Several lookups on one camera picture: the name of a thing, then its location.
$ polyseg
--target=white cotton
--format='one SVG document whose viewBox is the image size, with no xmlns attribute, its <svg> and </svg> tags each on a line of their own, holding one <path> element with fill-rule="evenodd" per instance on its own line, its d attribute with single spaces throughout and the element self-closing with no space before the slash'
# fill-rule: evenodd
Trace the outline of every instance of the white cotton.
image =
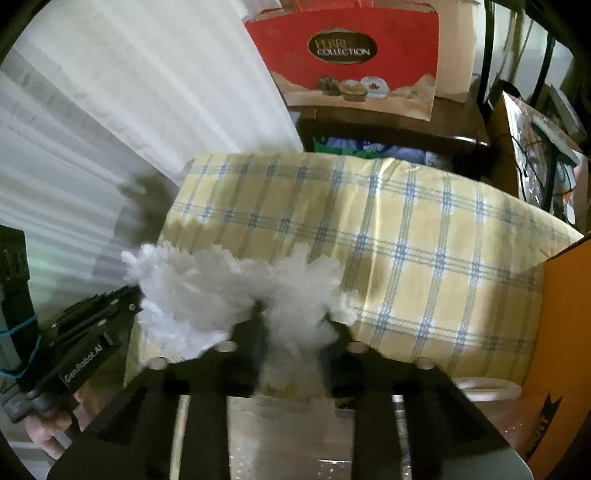
<svg viewBox="0 0 591 480">
<path fill-rule="evenodd" d="M 336 339 L 326 313 L 346 325 L 356 320 L 353 296 L 339 291 L 339 262 L 322 256 L 308 263 L 309 253 L 296 244 L 290 257 L 270 264 L 237 260 L 218 245 L 189 254 L 165 242 L 142 246 L 137 257 L 123 252 L 122 259 L 127 279 L 144 294 L 137 322 L 175 358 L 197 358 L 229 338 L 261 300 L 269 331 L 262 382 L 301 397 L 318 394 L 318 352 Z"/>
</svg>

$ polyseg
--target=blue cable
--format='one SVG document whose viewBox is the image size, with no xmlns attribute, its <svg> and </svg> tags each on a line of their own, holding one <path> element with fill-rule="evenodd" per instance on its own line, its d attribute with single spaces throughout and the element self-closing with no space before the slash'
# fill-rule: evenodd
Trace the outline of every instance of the blue cable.
<svg viewBox="0 0 591 480">
<path fill-rule="evenodd" d="M 37 315 L 33 315 L 28 320 L 25 320 L 24 322 L 19 323 L 16 327 L 11 328 L 10 330 L 5 330 L 4 332 L 0 332 L 0 338 L 11 336 L 13 333 L 19 331 L 22 328 L 25 328 L 27 325 L 30 325 L 36 321 L 37 321 Z M 27 362 L 27 366 L 25 368 L 23 368 L 20 372 L 16 372 L 16 373 L 15 372 L 7 372 L 6 370 L 0 369 L 0 377 L 12 378 L 14 380 L 22 378 L 22 376 L 27 372 L 27 370 L 31 366 L 33 359 L 35 358 L 37 352 L 39 351 L 40 346 L 41 346 L 41 334 L 39 334 L 37 336 L 37 343 L 35 344 L 35 348 L 31 352 L 31 355 L 29 356 L 29 361 Z"/>
<path fill-rule="evenodd" d="M 10 337 L 13 333 L 17 333 L 20 329 L 25 328 L 26 326 L 28 326 L 36 321 L 37 321 L 37 315 L 33 315 L 28 320 L 25 320 L 24 322 L 19 323 L 16 327 L 11 328 L 10 330 L 4 330 L 3 332 L 0 332 L 0 338 Z"/>
</svg>

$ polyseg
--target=wooden shelf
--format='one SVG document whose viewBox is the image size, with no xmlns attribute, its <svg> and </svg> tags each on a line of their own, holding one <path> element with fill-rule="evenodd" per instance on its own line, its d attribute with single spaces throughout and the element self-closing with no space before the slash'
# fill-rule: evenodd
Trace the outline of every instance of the wooden shelf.
<svg viewBox="0 0 591 480">
<path fill-rule="evenodd" d="M 484 120 L 473 99 L 460 103 L 435 98 L 430 122 L 354 108 L 290 109 L 301 113 L 296 127 L 306 151 L 314 151 L 314 138 L 326 136 L 419 148 L 444 155 L 470 154 L 490 146 Z"/>
</svg>

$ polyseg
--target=screw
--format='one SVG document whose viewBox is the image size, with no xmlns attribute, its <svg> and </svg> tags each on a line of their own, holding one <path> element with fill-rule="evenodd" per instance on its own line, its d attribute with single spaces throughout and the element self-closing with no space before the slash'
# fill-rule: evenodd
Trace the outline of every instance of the screw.
<svg viewBox="0 0 591 480">
<path fill-rule="evenodd" d="M 218 343 L 214 348 L 221 353 L 231 353 L 238 348 L 238 344 L 231 340 L 226 340 L 225 342 Z"/>
<path fill-rule="evenodd" d="M 418 358 L 414 364 L 421 370 L 431 370 L 435 366 L 435 362 L 427 356 Z"/>
<path fill-rule="evenodd" d="M 362 342 L 349 342 L 347 344 L 347 351 L 356 355 L 360 355 L 369 350 L 369 346 Z"/>
</svg>

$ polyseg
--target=blue cloth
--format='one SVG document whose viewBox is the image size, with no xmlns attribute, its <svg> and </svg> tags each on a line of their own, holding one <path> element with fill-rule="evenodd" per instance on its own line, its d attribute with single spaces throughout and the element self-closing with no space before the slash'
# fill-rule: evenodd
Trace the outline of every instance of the blue cloth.
<svg viewBox="0 0 591 480">
<path fill-rule="evenodd" d="M 416 148 L 397 147 L 396 145 L 384 145 L 381 143 L 363 142 L 336 137 L 329 137 L 329 139 L 326 141 L 326 146 L 334 148 L 352 148 L 354 150 L 366 152 L 377 152 L 387 157 L 425 165 L 425 151 L 417 150 Z"/>
</svg>

